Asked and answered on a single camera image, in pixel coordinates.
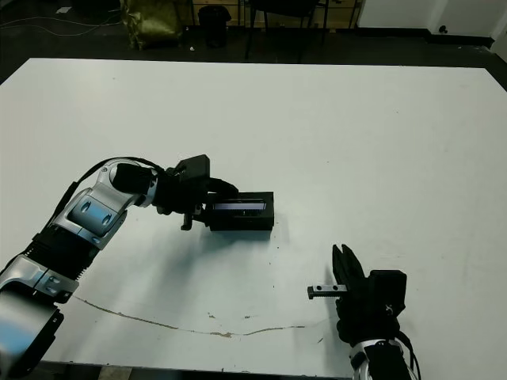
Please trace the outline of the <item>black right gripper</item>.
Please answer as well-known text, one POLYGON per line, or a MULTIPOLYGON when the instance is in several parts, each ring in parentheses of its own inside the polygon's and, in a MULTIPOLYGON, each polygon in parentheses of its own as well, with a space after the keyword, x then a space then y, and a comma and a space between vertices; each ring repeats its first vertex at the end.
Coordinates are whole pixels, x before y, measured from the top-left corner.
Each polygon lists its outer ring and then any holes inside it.
POLYGON ((366 277, 355 253, 333 245, 332 268, 337 284, 307 288, 310 300, 334 298, 340 340, 352 346, 366 340, 392 340, 400 330, 402 274, 372 272, 366 277))

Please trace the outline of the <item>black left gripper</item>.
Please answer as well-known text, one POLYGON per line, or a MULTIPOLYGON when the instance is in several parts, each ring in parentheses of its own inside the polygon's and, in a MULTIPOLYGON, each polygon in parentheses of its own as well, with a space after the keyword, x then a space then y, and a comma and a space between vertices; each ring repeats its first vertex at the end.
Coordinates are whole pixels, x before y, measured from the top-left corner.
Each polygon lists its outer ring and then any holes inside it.
POLYGON ((183 215, 181 229, 188 231, 193 227, 194 216, 201 213, 208 193, 236 198, 239 190, 224 180, 210 178, 209 174, 187 177, 183 173, 163 173, 158 176, 152 204, 161 215, 183 215))

